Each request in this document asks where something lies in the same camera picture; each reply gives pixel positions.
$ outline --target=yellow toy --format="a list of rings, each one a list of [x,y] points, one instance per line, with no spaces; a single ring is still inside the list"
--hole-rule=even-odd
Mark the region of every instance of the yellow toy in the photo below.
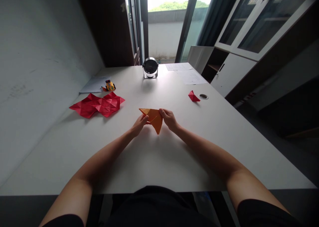
[[[112,83],[111,80],[106,80],[105,82],[106,82],[106,89],[108,91],[113,91],[116,89],[114,83]]]

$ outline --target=cabinet handle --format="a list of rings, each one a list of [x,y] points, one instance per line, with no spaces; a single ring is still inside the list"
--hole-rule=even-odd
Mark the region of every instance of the cabinet handle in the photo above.
[[[222,71],[222,68],[224,67],[224,65],[225,65],[225,64],[223,63],[223,65],[222,65],[222,66],[220,67],[220,69],[219,69],[219,72]]]

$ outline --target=balcony wall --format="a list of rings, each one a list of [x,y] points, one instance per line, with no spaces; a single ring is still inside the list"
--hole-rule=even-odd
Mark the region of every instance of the balcony wall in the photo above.
[[[193,45],[201,29],[203,14],[207,8],[196,8],[188,33],[188,41]],[[149,12],[149,56],[154,58],[175,58],[182,30],[185,10],[169,10]]]

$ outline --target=dark curtain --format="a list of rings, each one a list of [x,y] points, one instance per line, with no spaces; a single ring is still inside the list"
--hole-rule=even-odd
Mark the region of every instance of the dark curtain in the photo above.
[[[236,0],[212,0],[197,45],[214,46]]]

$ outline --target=white paper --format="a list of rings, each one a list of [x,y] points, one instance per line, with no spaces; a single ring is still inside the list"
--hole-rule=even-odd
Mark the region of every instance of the white paper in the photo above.
[[[111,77],[92,77],[86,85],[81,89],[80,93],[100,93],[102,92],[102,86],[105,87],[105,81],[111,79]]]
[[[168,71],[190,70],[193,67],[189,63],[165,64]]]
[[[184,71],[176,71],[180,78],[183,80],[183,83],[186,85],[190,84],[204,84],[207,81],[194,69],[192,70],[184,70]]]

